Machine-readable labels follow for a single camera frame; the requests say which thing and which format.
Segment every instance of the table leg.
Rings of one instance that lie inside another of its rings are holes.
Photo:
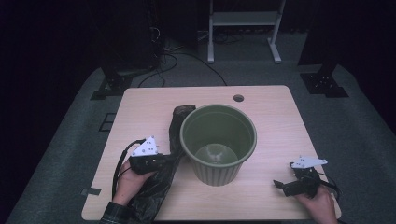
[[[281,0],[280,3],[280,7],[277,11],[277,15],[276,15],[276,23],[275,23],[275,27],[274,27],[274,31],[273,31],[273,35],[271,38],[268,38],[268,44],[270,46],[271,52],[274,56],[274,61],[275,63],[281,63],[282,60],[280,59],[280,55],[279,52],[277,51],[276,45],[275,45],[275,41],[276,41],[276,36],[277,36],[277,32],[279,31],[279,25],[280,22],[282,21],[282,14],[283,14],[283,9],[285,8],[285,3],[286,0]]]
[[[207,62],[213,63],[215,61],[213,51],[213,0],[210,0],[209,10],[209,41],[207,43]]]

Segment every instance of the person's left hand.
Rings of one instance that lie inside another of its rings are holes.
[[[126,206],[129,201],[139,192],[147,179],[155,172],[138,175],[130,169],[129,161],[126,161],[120,168],[120,176],[117,181],[117,190],[113,198],[113,203]]]

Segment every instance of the metal frame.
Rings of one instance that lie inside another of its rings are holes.
[[[282,21],[283,9],[286,0],[281,0],[278,11],[268,12],[214,12],[213,0],[210,0],[209,9],[209,42],[207,44],[207,61],[215,61],[213,46],[213,27],[214,26],[235,26],[235,25],[274,25],[274,31],[270,38],[267,39],[275,63],[281,63],[279,52],[276,48],[276,36]]]

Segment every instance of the wooden table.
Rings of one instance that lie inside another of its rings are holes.
[[[243,95],[244,101],[236,102],[233,99],[236,94]],[[156,220],[308,219],[302,206],[293,197],[285,197],[273,183],[274,179],[284,183],[295,180],[289,162],[300,155],[317,157],[297,106],[285,86],[127,90],[92,182],[92,188],[101,192],[88,195],[82,217],[98,220],[104,213],[111,201],[112,177],[118,159],[131,142],[154,135],[159,152],[168,154],[168,129],[174,108],[209,104],[231,105],[245,112],[256,126],[256,149],[244,162],[236,179],[223,187],[202,183],[195,176],[190,161],[183,158]],[[316,168],[323,173],[320,166]],[[340,217],[337,203],[335,208]]]

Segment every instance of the person's right hand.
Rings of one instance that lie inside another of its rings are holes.
[[[323,185],[318,188],[314,198],[308,198],[305,194],[294,196],[309,212],[309,215],[318,224],[337,224],[335,216],[334,200],[329,190]]]

